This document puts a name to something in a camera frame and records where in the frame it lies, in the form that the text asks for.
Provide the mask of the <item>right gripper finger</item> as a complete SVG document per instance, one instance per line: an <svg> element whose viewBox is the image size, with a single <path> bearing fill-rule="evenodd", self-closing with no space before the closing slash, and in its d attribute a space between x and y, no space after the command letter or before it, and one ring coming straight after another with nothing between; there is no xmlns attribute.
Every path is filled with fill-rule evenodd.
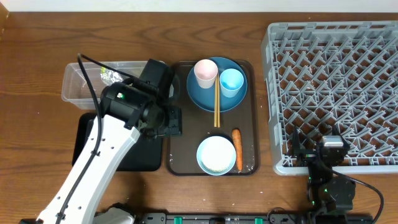
<svg viewBox="0 0 398 224"><path fill-rule="evenodd" d="M300 137L298 127L294 126L292 137L292 150L300 150Z"/></svg>
<svg viewBox="0 0 398 224"><path fill-rule="evenodd" d="M349 144L341 135L337 124L332 127L332 137L333 137L332 140L333 147L349 148Z"/></svg>

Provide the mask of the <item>light blue rice bowl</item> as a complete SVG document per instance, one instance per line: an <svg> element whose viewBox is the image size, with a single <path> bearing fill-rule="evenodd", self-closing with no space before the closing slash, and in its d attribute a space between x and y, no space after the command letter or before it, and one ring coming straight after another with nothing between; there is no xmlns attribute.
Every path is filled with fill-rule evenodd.
<svg viewBox="0 0 398 224"><path fill-rule="evenodd" d="M227 138L210 136L197 148L197 163L209 175L225 175L233 169L235 162L236 150Z"/></svg>

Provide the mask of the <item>foil snack wrapper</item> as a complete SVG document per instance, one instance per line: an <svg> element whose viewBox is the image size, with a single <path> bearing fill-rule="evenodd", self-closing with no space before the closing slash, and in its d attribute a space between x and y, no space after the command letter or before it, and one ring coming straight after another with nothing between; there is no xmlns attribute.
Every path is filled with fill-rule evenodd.
<svg viewBox="0 0 398 224"><path fill-rule="evenodd" d="M110 86L115 82L122 82L124 80L124 78L118 72L109 70L105 67L101 67L100 75L102 82L107 86Z"/></svg>

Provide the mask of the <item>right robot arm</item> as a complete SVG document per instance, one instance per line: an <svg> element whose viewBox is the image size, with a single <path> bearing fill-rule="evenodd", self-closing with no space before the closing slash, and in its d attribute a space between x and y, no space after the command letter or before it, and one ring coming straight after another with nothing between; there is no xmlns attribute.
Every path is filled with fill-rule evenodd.
<svg viewBox="0 0 398 224"><path fill-rule="evenodd" d="M346 213L353 209L356 184L333 173L333 167L344 161L348 142L337 128L323 136L313 148L300 145L298 128L294 128L291 143L297 165L308 168L307 198L313 208L297 215L295 223L348 223Z"/></svg>

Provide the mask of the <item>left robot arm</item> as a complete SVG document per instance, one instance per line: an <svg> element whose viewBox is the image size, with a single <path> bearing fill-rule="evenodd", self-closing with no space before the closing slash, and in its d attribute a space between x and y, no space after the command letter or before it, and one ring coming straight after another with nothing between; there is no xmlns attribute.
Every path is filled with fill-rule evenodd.
<svg viewBox="0 0 398 224"><path fill-rule="evenodd" d="M35 220L21 223L134 223L135 216L122 208L100 214L96 209L116 169L140 138L182 133L182 110L168 104L168 95L123 82L107 86L87 142L60 190Z"/></svg>

